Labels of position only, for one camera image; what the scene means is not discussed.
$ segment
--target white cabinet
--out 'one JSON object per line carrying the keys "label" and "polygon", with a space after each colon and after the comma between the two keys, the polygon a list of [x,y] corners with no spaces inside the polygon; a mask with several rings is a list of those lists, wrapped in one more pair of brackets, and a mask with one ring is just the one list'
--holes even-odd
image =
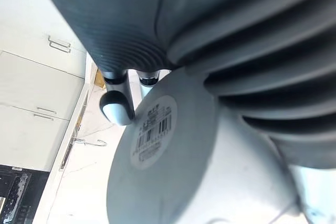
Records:
{"label": "white cabinet", "polygon": [[0,164],[50,171],[68,121],[0,106]]}
{"label": "white cabinet", "polygon": [[[85,76],[86,51],[51,0],[1,0],[0,29],[0,49]],[[70,43],[71,52],[51,48],[48,35]]]}
{"label": "white cabinet", "polygon": [[2,52],[0,105],[70,120],[84,79]]}
{"label": "white cabinet", "polygon": [[86,51],[71,45],[70,53],[62,52],[49,46],[47,34],[26,33],[1,23],[0,28],[1,50],[84,78]]}

